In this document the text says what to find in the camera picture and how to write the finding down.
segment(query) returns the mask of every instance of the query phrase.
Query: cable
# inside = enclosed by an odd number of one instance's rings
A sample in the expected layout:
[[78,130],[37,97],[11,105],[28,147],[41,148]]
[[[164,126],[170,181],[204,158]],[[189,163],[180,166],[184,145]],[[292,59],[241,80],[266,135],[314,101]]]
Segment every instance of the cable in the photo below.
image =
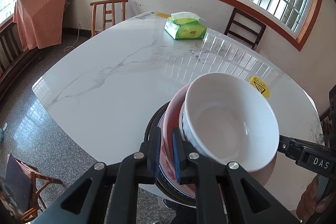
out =
[[78,25],[78,35],[77,35],[77,40],[76,40],[76,42],[75,42],[72,46],[68,46],[68,47],[66,47],[66,48],[63,50],[64,52],[69,51],[71,48],[75,49],[75,45],[76,45],[76,43],[77,43],[77,41],[78,41],[78,37],[79,37],[79,29],[80,29],[80,27],[81,27],[81,25],[79,24],[79,25]]

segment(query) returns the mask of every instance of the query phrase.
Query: marble table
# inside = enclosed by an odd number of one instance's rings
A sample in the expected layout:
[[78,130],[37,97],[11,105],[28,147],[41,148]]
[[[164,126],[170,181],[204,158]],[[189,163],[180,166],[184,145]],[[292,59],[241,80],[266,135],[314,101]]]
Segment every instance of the marble table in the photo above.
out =
[[[87,153],[107,165],[139,150],[152,115],[199,75],[256,75],[281,135],[317,142],[322,134],[314,102],[279,68],[241,43],[208,29],[204,40],[175,41],[155,12],[133,17],[89,39],[62,58],[33,86],[59,126]],[[315,174],[278,153],[265,188],[294,210]],[[141,185],[166,196],[155,185]]]

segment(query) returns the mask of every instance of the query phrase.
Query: green tissue package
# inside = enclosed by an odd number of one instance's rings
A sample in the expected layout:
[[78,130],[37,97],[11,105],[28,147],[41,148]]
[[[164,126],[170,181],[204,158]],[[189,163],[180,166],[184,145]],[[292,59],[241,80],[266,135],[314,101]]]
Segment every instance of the green tissue package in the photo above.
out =
[[200,17],[190,12],[171,14],[167,18],[165,30],[174,39],[203,39],[207,27],[199,23]]

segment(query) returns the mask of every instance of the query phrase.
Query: yellow sticker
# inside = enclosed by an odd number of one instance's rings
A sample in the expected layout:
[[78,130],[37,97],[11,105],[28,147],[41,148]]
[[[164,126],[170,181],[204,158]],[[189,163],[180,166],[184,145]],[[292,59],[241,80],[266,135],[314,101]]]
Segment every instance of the yellow sticker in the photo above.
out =
[[164,14],[164,13],[157,13],[156,16],[158,16],[158,17],[164,17],[164,18],[170,17],[170,15],[167,15],[167,14]]
[[257,76],[250,76],[250,84],[254,86],[265,98],[269,97],[269,89]]

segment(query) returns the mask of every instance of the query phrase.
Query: finger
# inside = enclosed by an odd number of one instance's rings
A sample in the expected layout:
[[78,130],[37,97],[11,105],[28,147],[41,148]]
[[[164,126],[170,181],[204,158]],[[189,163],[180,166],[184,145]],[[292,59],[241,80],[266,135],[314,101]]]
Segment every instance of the finger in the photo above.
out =
[[310,198],[313,199],[316,197],[317,190],[318,190],[317,176],[315,176],[307,186],[306,191],[309,193]]
[[301,220],[303,220],[308,215],[307,211],[305,210],[305,195],[306,192],[302,194],[301,200],[299,201],[296,209],[296,215]]
[[315,213],[317,202],[314,198],[311,198],[311,193],[306,191],[305,197],[304,197],[304,209],[308,213],[309,217]]
[[316,212],[322,213],[329,205],[330,201],[334,198],[336,192],[328,195],[327,197],[323,198],[316,206]]

